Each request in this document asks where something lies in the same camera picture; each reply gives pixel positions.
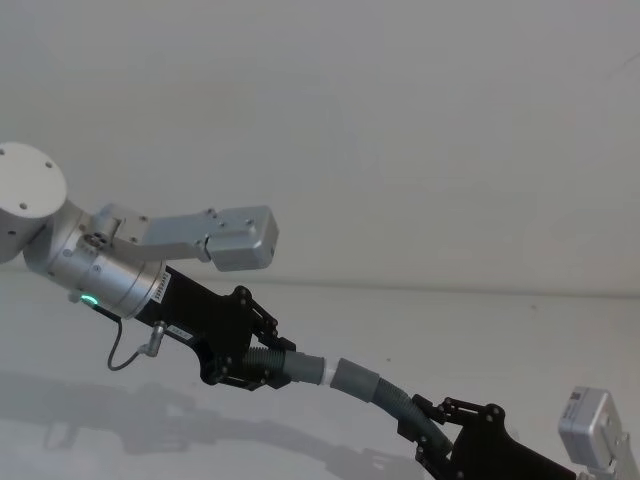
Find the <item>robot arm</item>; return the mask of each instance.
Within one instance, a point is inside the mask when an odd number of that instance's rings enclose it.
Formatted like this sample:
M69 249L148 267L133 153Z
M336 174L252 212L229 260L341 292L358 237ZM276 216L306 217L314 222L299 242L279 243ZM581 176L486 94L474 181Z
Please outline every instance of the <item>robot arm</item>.
M577 478L511 439L498 405L446 399L435 407L348 360L296 352L248 289L220 296L165 264L198 258L222 271L265 268L278 237L268 207L150 219L115 205L91 215L66 197L64 177L50 158L26 145L0 144L0 263L22 252L32 271L65 288L71 300L115 321L117 339L122 318L150 326L148 344L114 370L140 353L156 356L168 335L195 352L200 377L210 385L255 390L306 382L373 403L418 444L416 460L437 480ZM251 347L254 337L266 348ZM610 397L583 393L572 396L577 403L561 426L572 460L597 480L640 480ZM452 444L434 422L462 431Z

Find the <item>white label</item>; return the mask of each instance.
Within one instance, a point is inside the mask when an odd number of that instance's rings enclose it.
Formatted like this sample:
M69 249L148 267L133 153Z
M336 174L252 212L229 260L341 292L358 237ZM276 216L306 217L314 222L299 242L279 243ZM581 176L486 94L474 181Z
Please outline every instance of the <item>white label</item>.
M164 298L164 294L167 291L167 287L169 286L169 282L171 281L171 274L169 272L164 272L162 274L162 280L160 280L160 285L156 289L156 293L153 294L151 300L154 302L162 303L162 299Z
M176 327L175 325L169 325L167 327L167 332L171 332L174 335L177 335L178 337L180 337L180 338L182 338L182 339L184 339L186 341L189 341L189 340L191 340L193 338L193 335L191 335L188 332L185 332L184 330L182 330L181 328Z

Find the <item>green led light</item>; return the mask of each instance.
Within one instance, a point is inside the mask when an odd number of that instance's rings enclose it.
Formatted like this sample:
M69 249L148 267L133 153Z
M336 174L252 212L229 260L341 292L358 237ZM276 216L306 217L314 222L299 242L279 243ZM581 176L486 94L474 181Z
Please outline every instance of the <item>green led light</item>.
M92 297L91 295L82 295L80 297L80 300L82 300L84 303L92 307L95 307L98 305L98 303L100 303L98 302L98 299L96 297Z

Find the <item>sticker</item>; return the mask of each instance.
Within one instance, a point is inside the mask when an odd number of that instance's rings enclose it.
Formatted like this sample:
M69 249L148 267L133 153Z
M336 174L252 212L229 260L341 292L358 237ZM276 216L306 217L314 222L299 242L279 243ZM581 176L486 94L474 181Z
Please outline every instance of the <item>sticker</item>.
M164 272L162 274L162 280L160 280L160 285L156 289L156 293L153 294L151 300L157 303L162 303L162 299L164 298L164 294L167 291L167 287L169 286L169 282L171 281L171 274L169 272Z
M187 342L193 338L193 335L191 335L188 332L185 332L184 330L182 330L181 328L176 327L175 325L169 325L167 327L167 332L171 332L174 335L182 338L183 340L186 340Z

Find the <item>black cable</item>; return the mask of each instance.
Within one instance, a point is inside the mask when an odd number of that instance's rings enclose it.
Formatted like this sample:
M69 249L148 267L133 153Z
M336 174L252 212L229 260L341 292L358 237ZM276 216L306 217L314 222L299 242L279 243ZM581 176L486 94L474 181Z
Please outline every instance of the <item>black cable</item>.
M118 345L120 344L120 339L122 338L122 319L120 319L120 318L118 318L117 320L113 319L113 321L118 324L118 333L116 334L116 340L115 340L115 342L113 342L113 347L111 347L111 352L109 352L109 357L107 358L107 367L112 372L117 372L117 371L122 370L123 368L127 368L129 365L131 365L133 363L133 361L136 358L138 358L138 355L140 355L140 353L139 352L135 352L124 363L122 363L120 365L117 365L115 367L113 366L113 356L115 355L116 350L118 349Z

